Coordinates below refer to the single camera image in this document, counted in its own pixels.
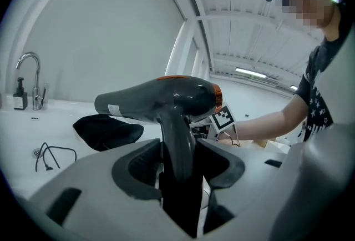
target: faucet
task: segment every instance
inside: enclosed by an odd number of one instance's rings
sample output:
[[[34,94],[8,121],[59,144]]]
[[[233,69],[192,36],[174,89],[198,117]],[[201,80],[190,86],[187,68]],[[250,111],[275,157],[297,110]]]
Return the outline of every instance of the faucet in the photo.
[[[17,61],[16,63],[16,69],[19,70],[21,67],[21,64],[23,63],[23,61],[26,58],[32,57],[35,60],[36,63],[36,71],[35,71],[35,75],[34,75],[34,87],[32,89],[32,108],[34,111],[39,111],[42,106],[43,106],[43,102],[44,102],[44,96],[45,96],[45,91],[46,91],[46,86],[44,86],[44,90],[43,90],[43,95],[40,96],[39,95],[39,87],[38,87],[38,77],[39,77],[39,71],[40,71],[40,61],[39,61],[39,57],[36,53],[34,52],[27,52],[24,53]]]

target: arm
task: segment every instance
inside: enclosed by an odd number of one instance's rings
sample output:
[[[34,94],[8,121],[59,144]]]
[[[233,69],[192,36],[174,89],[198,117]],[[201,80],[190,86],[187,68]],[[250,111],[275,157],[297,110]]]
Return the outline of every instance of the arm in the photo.
[[[284,109],[279,112],[237,122],[236,129],[239,140],[279,137],[296,128],[305,119],[307,113],[308,105],[299,95],[295,94]],[[225,132],[236,139],[233,127],[228,128]]]

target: black soap bottle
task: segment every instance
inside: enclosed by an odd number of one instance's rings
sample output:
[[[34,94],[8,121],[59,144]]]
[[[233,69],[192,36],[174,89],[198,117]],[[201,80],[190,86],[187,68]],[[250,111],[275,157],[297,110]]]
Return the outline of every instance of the black soap bottle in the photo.
[[[23,77],[18,77],[18,86],[16,88],[16,93],[13,95],[13,103],[15,110],[24,110],[27,107],[27,92],[24,91],[22,87]]]

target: hair dryer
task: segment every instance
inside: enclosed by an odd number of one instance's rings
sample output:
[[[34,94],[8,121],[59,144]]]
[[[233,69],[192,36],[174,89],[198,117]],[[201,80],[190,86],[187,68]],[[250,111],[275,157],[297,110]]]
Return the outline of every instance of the hair dryer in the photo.
[[[99,95],[95,100],[99,114],[160,123],[163,208],[190,235],[194,235],[191,231],[196,229],[199,217],[202,174],[194,167],[196,142],[189,123],[204,119],[221,107],[222,92],[218,85],[189,76],[160,77]]]

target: person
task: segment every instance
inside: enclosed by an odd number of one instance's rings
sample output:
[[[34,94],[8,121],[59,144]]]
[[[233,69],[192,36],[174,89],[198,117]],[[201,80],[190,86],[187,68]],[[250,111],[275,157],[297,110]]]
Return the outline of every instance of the person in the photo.
[[[306,141],[311,135],[333,123],[322,95],[315,86],[315,80],[337,54],[351,28],[352,21],[347,15],[346,4],[331,0],[276,1],[281,1],[283,8],[294,12],[304,24],[320,28],[324,33],[324,40],[310,54],[299,87],[284,109],[235,124],[240,140],[271,139],[285,135],[307,117]],[[225,132],[233,139],[237,137],[233,127]]]

